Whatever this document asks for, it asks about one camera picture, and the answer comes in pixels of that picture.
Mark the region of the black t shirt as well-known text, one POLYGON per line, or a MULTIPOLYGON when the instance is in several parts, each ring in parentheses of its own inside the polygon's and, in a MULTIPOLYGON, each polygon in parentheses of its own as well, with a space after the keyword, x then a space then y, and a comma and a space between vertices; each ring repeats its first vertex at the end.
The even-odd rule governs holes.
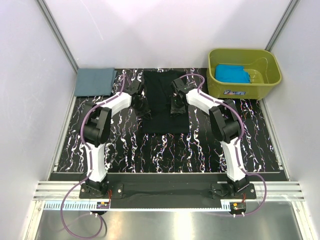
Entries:
POLYGON ((157 72, 143 71, 145 97, 150 109, 150 119, 143 119, 144 134, 187 134, 189 133, 189 113, 171 115, 171 97, 173 89, 171 83, 185 73, 177 70, 157 72))

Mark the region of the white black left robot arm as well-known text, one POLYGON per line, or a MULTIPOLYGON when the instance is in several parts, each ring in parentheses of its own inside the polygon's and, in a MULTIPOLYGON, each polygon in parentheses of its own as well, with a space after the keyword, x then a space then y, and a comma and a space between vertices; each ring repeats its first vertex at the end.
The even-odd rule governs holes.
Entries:
POLYGON ((98 103, 87 103, 79 120, 79 136, 87 158, 86 177, 80 181, 81 191, 96 198, 110 197, 105 169, 105 146, 110 136, 112 117, 132 108, 137 117, 150 119, 151 110, 143 95, 144 81, 134 80, 114 96, 98 103))

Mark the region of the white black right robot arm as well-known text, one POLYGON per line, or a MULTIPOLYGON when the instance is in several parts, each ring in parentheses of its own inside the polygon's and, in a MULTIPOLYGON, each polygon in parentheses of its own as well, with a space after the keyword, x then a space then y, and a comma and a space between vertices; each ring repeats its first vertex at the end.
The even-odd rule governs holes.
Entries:
POLYGON ((211 131, 222 146, 226 170, 226 193, 222 197, 235 197, 249 186, 249 179, 244 170, 241 153, 241 138, 244 134, 244 124, 233 100, 219 100, 202 90, 187 85, 181 78, 171 82, 173 95, 171 97, 172 115, 184 113, 187 106, 194 106, 209 116, 211 131))

